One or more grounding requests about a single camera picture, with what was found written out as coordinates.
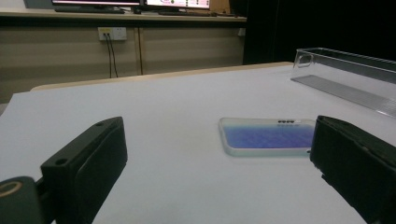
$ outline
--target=electrical outlet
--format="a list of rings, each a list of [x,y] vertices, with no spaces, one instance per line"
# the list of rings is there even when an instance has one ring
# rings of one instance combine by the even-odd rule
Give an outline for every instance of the electrical outlet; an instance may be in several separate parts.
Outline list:
[[[98,27],[99,40],[106,40],[105,35],[110,35],[111,40],[126,40],[125,27]]]

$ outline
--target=screw hole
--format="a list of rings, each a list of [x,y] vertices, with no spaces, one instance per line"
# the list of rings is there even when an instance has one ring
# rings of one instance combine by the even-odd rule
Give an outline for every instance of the screw hole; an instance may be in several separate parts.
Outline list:
[[[63,164],[65,164],[67,162],[67,159],[60,159],[60,160],[57,160],[56,162],[55,162],[55,164],[57,164],[57,165],[63,165]]]

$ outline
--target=black cable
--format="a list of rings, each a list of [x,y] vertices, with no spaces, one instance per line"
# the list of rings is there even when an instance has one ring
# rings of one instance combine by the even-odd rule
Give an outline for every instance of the black cable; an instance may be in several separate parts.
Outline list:
[[[108,50],[108,60],[109,60],[109,64],[108,66],[110,67],[110,78],[111,78],[111,53],[110,53],[110,46],[108,45],[108,39],[107,39],[107,35],[108,34],[103,34],[105,36],[106,42],[107,42],[107,50]]]
[[[119,73],[117,72],[117,65],[116,65],[116,55],[114,54],[114,49],[113,49],[113,41],[111,41],[110,34],[107,34],[107,35],[108,35],[108,39],[110,42],[111,51],[113,52],[114,71],[116,72],[116,77],[119,77]]]

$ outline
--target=monitor screen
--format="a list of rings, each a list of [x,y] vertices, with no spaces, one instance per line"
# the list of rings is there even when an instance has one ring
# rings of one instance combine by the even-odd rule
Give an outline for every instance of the monitor screen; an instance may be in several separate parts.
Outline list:
[[[178,7],[209,9],[209,0],[146,0],[148,7]]]
[[[139,6],[140,0],[52,0],[55,6]]]

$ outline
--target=white tabletop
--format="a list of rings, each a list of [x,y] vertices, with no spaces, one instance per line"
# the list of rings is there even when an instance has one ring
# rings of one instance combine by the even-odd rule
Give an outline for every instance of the white tabletop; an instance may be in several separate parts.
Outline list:
[[[291,66],[15,94],[0,117],[0,179],[122,116],[129,161],[94,223],[364,223],[308,158],[233,158],[219,119],[351,122],[396,146],[395,119],[290,81]]]

